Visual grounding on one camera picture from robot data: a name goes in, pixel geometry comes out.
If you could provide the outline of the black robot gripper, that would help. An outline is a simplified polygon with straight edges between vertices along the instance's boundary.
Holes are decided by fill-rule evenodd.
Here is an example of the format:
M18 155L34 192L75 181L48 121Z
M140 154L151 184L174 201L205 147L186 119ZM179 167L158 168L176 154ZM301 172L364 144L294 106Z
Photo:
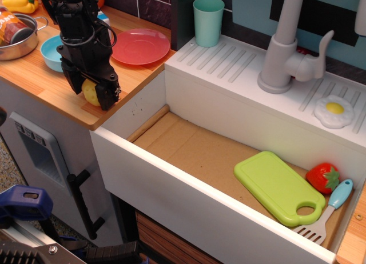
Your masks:
M86 78L98 83L96 95L103 111L109 110L120 98L118 75L110 64L112 43L108 29L99 26L91 34L74 35L60 33L63 47L61 67L72 90L79 94Z

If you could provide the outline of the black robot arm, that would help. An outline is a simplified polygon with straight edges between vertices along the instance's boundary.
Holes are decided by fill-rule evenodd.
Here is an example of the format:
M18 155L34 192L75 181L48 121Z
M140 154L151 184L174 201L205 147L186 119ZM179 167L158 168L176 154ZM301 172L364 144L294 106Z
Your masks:
M62 71L76 94L86 79L95 84L102 110L119 100L118 75L110 64L113 29L98 18L97 0L41 0L54 24L60 29Z

